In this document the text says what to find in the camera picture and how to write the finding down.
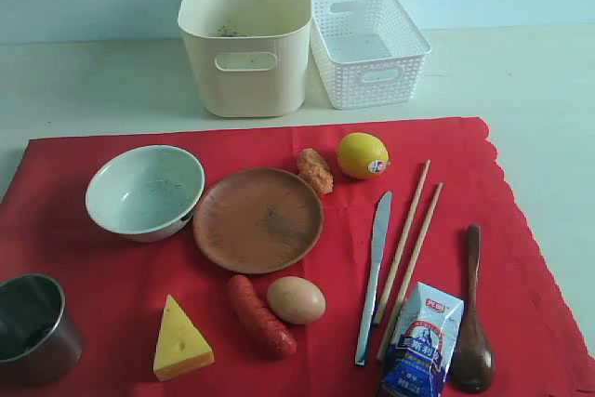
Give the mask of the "brown egg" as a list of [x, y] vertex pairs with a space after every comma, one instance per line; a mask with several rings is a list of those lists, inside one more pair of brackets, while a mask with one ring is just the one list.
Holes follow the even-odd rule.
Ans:
[[290, 324], [313, 323], [326, 310], [320, 288], [297, 276], [285, 276], [274, 281], [267, 289], [267, 301], [273, 313]]

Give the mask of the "cream plastic bin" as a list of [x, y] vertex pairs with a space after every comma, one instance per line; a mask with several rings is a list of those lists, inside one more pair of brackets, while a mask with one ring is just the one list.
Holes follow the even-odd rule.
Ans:
[[275, 117], [305, 99], [311, 0], [181, 0], [198, 96], [225, 118]]

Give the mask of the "blue white milk carton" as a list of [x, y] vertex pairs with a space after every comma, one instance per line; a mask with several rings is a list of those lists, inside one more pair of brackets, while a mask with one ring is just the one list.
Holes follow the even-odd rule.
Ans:
[[441, 396], [463, 313], [462, 299], [417, 283], [397, 319], [377, 395]]

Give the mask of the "dark wooden spoon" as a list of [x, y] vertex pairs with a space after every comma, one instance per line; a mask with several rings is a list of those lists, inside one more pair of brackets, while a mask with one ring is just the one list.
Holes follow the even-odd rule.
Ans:
[[481, 227], [470, 224], [466, 232], [467, 298], [450, 366], [452, 383], [467, 393], [487, 390], [496, 372], [495, 357], [477, 314], [481, 241]]

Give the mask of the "yellow lemon with sticker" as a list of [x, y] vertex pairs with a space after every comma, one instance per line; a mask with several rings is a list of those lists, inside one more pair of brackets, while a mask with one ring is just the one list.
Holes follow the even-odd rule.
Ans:
[[385, 172], [390, 158], [379, 138], [353, 132], [343, 137], [338, 144], [337, 163], [341, 171], [353, 179], [372, 179]]

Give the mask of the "orange fried nugget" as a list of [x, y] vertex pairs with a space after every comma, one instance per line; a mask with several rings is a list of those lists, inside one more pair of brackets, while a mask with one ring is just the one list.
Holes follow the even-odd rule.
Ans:
[[334, 178], [325, 159], [314, 149], [306, 148], [297, 157], [298, 174], [319, 194], [326, 195], [334, 189]]

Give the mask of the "right wooden chopstick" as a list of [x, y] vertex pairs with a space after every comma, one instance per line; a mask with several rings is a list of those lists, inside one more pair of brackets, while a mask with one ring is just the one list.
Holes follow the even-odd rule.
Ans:
[[396, 326], [397, 323], [397, 319], [399, 317], [399, 313], [401, 311], [401, 308], [403, 306], [404, 303], [404, 299], [405, 299], [405, 294], [407, 292], [408, 286], [410, 284], [411, 278], [413, 276], [413, 272], [415, 270], [416, 264], [417, 264], [417, 260], [419, 258], [421, 249], [422, 249], [422, 245], [424, 243], [424, 240], [426, 238], [426, 234], [428, 232], [429, 226], [430, 226], [430, 222], [434, 213], [434, 210], [436, 208], [436, 205], [438, 203], [441, 191], [443, 189], [443, 183], [440, 182], [438, 184], [438, 186], [436, 187], [436, 190], [433, 194], [429, 209], [427, 211], [426, 217], [424, 218], [422, 227], [419, 231], [419, 235], [417, 237], [416, 240], [416, 244], [414, 246], [414, 250], [413, 253], [410, 257], [407, 269], [405, 271], [405, 274], [403, 276], [403, 281], [401, 284], [401, 287], [399, 289], [398, 295], [396, 297], [395, 303], [393, 305], [391, 314], [390, 314], [390, 319], [389, 322], [387, 324], [387, 327], [385, 329], [383, 338], [381, 340], [380, 346], [378, 348], [377, 351], [377, 359], [382, 363], [385, 359], [385, 355], [386, 355], [386, 350], [390, 344], [390, 340], [392, 337], [392, 333], [394, 331], [394, 328]]

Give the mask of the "brown wooden plate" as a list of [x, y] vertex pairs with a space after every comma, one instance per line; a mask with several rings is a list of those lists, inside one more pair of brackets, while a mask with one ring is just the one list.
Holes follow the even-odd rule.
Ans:
[[319, 240], [324, 210], [297, 175], [252, 167], [215, 182], [195, 207], [192, 230], [199, 251], [227, 271], [264, 274], [303, 259]]

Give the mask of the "left wooden chopstick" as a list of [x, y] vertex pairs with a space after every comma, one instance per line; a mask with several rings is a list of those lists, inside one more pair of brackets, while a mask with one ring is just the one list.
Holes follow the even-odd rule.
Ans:
[[387, 308], [387, 305], [388, 305], [388, 302], [390, 299], [391, 290], [392, 290], [394, 281], [396, 279], [399, 265], [401, 263], [405, 244], [407, 242], [408, 234], [410, 232], [410, 229], [411, 229], [411, 226], [413, 223], [413, 219], [414, 219], [415, 213], [417, 211], [417, 205], [418, 205], [418, 202], [419, 202], [422, 190], [423, 190], [423, 186], [424, 186], [425, 179], [427, 177], [429, 168], [430, 168], [430, 160], [427, 160], [424, 164], [422, 173], [419, 177], [414, 196], [411, 200], [411, 204], [410, 204], [408, 213], [406, 215], [406, 218], [405, 218], [405, 221], [403, 224], [401, 236], [397, 243], [396, 251], [395, 251], [392, 263], [390, 264], [390, 270], [389, 270], [386, 282], [384, 284], [384, 288], [382, 290], [382, 295], [380, 297], [380, 301], [377, 306], [376, 314], [374, 316], [373, 326], [380, 326], [380, 323], [382, 322], [385, 310]]

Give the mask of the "white perforated plastic basket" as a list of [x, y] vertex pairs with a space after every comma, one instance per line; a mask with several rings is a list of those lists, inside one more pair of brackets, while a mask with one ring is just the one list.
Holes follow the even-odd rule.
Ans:
[[398, 0], [311, 1], [311, 51], [334, 108], [414, 96], [431, 46]]

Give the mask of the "silver table knife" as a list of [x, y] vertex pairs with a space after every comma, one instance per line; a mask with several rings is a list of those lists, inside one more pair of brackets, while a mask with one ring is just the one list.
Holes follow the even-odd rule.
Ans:
[[365, 366], [367, 361], [370, 331], [376, 309], [379, 272], [390, 223], [391, 200], [392, 191], [384, 192], [377, 203], [373, 220], [370, 248], [370, 270], [364, 295], [362, 318], [354, 356], [354, 363], [357, 366]]

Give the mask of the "red table cloth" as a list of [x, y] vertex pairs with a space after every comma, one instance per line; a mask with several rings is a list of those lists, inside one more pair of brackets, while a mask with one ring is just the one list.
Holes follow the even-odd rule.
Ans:
[[[324, 292], [318, 322], [294, 329], [297, 352], [270, 360], [252, 343], [228, 301], [230, 275], [196, 248], [185, 229], [152, 244], [108, 233], [89, 218], [85, 193], [114, 156], [144, 145], [194, 153], [208, 182], [251, 166], [293, 169], [312, 147], [332, 158], [351, 132], [378, 136], [391, 156], [377, 179], [336, 175], [323, 198], [317, 245], [288, 273]], [[465, 232], [482, 228], [478, 313], [496, 359], [491, 396], [590, 396], [594, 361], [523, 212], [496, 163], [487, 124], [478, 118], [342, 126], [222, 130], [162, 135], [38, 139], [29, 143], [1, 204], [1, 276], [42, 272], [63, 286], [84, 338], [79, 364], [57, 383], [1, 386], [5, 396], [373, 396], [380, 366], [353, 361], [378, 198], [392, 191], [385, 259], [400, 235], [424, 164], [418, 207], [424, 213], [443, 183], [413, 274], [462, 296]], [[215, 362], [168, 381], [153, 373], [166, 296], [171, 295], [211, 346]]]

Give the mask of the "red sausage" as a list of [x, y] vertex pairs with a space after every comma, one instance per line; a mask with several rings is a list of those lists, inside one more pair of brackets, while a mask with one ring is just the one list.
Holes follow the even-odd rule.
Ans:
[[289, 329], [267, 308], [252, 282], [244, 275], [229, 280], [231, 306], [248, 335], [274, 359], [286, 359], [297, 352], [297, 342]]

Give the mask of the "stainless steel cup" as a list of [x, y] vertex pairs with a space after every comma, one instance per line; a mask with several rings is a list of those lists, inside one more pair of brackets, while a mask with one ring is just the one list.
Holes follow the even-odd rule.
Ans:
[[54, 278], [27, 273], [1, 283], [1, 386], [46, 385], [66, 376], [83, 352], [80, 330]]

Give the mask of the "yellow cheese wedge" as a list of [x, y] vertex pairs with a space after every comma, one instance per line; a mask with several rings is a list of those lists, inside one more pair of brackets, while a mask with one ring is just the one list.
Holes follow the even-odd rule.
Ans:
[[166, 296], [153, 359], [153, 373], [168, 381], [215, 362], [215, 355], [201, 332], [171, 296]]

